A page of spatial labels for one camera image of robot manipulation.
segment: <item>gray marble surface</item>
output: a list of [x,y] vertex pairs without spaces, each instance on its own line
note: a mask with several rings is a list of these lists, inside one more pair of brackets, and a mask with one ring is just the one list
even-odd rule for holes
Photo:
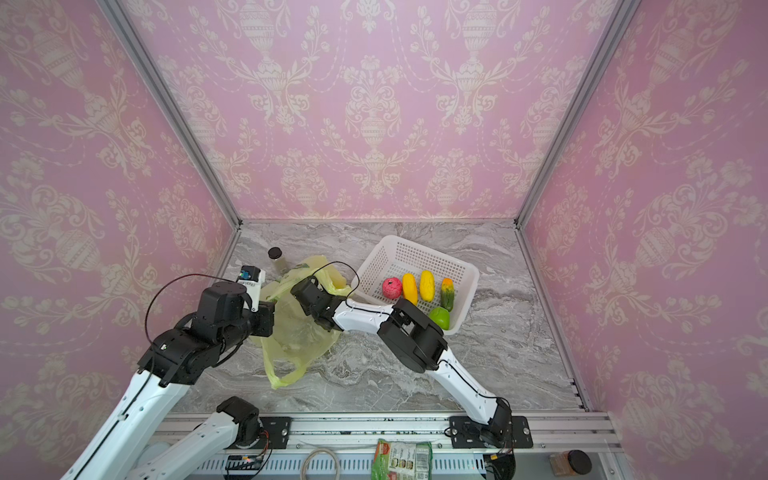
[[[480,269],[468,317],[447,338],[486,389],[515,410],[577,408],[511,222],[251,223],[243,226],[227,278],[244,263],[269,267],[267,279],[276,278],[266,254],[275,246],[291,264],[322,254],[357,268],[389,234]],[[345,267],[339,270],[352,278]],[[278,390],[270,387],[261,348],[246,343],[227,363],[207,370],[175,411],[212,412],[232,395],[264,412],[459,409],[437,382],[402,366],[378,336],[364,333],[343,333],[301,380]]]

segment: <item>green lime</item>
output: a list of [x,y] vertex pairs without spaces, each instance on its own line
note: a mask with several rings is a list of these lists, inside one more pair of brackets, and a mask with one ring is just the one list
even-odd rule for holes
[[429,318],[443,330],[451,328],[451,313],[441,306],[433,308],[432,312],[429,312]]

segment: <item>pink ball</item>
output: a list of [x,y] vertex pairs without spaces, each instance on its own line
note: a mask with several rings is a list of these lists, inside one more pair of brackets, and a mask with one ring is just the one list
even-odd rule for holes
[[384,280],[382,293],[390,300],[396,300],[402,294],[402,282],[396,276]]

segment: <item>yellow toy vegetable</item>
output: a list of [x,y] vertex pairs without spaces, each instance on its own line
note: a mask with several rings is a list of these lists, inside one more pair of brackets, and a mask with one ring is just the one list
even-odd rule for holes
[[412,273],[402,276],[402,297],[416,305],[419,302],[419,291],[416,289],[416,278]]
[[435,277],[429,270],[422,272],[422,278],[419,280],[419,293],[425,302],[432,302],[435,299]]

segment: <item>white plastic basket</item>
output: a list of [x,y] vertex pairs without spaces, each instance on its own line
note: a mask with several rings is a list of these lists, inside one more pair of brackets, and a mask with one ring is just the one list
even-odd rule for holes
[[451,328],[445,331],[445,335],[453,335],[464,322],[478,287],[480,271],[471,263],[462,262],[416,242],[387,235],[373,248],[357,270],[360,287],[355,290],[355,295],[378,305],[392,304],[395,300],[390,300],[382,294],[384,280],[393,276],[402,279],[406,273],[412,273],[418,285],[423,270],[429,270],[435,276],[435,299],[427,303],[419,296],[417,307],[424,313],[429,314],[433,308],[440,306],[440,285],[443,279],[449,278],[453,281],[455,298],[451,311]]

